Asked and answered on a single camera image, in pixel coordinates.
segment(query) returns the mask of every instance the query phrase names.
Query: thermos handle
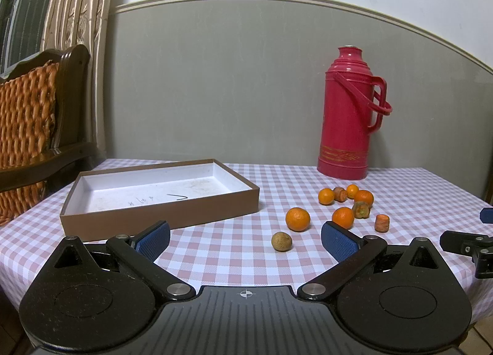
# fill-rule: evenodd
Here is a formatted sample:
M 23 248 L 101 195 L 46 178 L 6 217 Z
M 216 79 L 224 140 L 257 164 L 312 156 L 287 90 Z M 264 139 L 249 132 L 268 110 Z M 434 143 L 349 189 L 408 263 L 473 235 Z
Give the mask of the thermos handle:
M 380 93 L 375 92 L 373 94 L 373 98 L 376 98 L 379 103 L 373 103 L 373 100 L 368 99 L 363 93 L 361 93 L 358 88 L 356 88 L 351 82 L 349 82 L 346 78 L 344 78 L 338 72 L 333 72 L 334 80 L 339 82 L 344 88 L 346 88 L 349 92 L 351 92 L 354 97 L 368 105 L 369 108 L 376 111 L 377 119 L 375 120 L 375 124 L 369 126 L 368 132 L 372 133 L 377 131 L 381 126 L 381 121 L 384 116 L 388 116 L 392 112 L 392 106 L 386 101 L 387 97 L 387 83 L 383 78 L 379 76 L 372 77 L 372 85 L 378 85 L 380 87 Z

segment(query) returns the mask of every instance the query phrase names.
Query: red thermos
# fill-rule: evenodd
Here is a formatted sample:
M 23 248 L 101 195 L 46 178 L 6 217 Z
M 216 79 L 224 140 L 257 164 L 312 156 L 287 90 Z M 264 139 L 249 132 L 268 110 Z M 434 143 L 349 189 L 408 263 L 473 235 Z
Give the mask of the red thermos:
M 380 93 L 373 86 L 380 87 Z M 339 48 L 325 73 L 324 121 L 317 170 L 330 177 L 361 180 L 368 168 L 370 134 L 381 126 L 392 107 L 386 102 L 387 83 L 373 76 L 355 46 Z M 377 112 L 371 126 L 372 112 Z

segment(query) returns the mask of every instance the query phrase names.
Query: potato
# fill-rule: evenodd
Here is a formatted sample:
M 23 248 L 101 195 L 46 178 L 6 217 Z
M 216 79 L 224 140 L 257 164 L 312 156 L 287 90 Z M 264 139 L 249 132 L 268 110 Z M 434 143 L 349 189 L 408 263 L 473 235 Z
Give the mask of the potato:
M 293 245 L 293 240 L 289 234 L 279 231 L 272 236 L 271 239 L 272 247 L 279 252 L 289 251 Z
M 354 202 L 352 211 L 356 219 L 367 219 L 370 216 L 370 206 L 368 206 L 368 203 L 363 201 Z
M 348 198 L 348 191 L 346 191 L 342 187 L 334 188 L 334 199 L 337 202 L 345 202 L 347 198 Z

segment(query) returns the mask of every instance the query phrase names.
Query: wooden chair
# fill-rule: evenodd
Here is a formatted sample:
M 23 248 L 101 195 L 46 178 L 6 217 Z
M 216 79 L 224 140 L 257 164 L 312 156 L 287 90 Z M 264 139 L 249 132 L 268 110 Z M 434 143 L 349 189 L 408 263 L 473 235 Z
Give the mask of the wooden chair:
M 488 177 L 486 185 L 484 201 L 488 202 L 490 205 L 493 205 L 493 160 L 491 162 L 490 176 Z
M 83 141 L 89 53 L 46 50 L 0 78 L 0 226 L 92 168 Z

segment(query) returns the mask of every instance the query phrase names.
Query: orange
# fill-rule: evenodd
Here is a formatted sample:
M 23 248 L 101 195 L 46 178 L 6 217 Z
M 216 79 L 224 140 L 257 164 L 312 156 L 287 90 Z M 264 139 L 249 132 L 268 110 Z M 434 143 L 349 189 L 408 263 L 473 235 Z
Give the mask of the orange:
M 358 192 L 356 192 L 356 195 L 354 195 L 355 202 L 366 202 L 370 207 L 371 205 L 373 205 L 374 200 L 375 198 L 373 197 L 373 193 L 364 189 L 359 190 Z
M 293 231 L 303 231 L 310 225 L 310 215 L 301 207 L 293 207 L 286 213 L 286 224 Z
M 340 207 L 332 214 L 332 221 L 345 229 L 350 229 L 354 222 L 354 213 L 348 207 Z
M 346 191 L 348 193 L 348 198 L 354 199 L 354 195 L 356 195 L 356 193 L 359 191 L 358 185 L 354 185 L 354 184 L 348 185 Z
M 320 204 L 328 205 L 334 200 L 334 191 L 330 188 L 324 188 L 319 192 Z

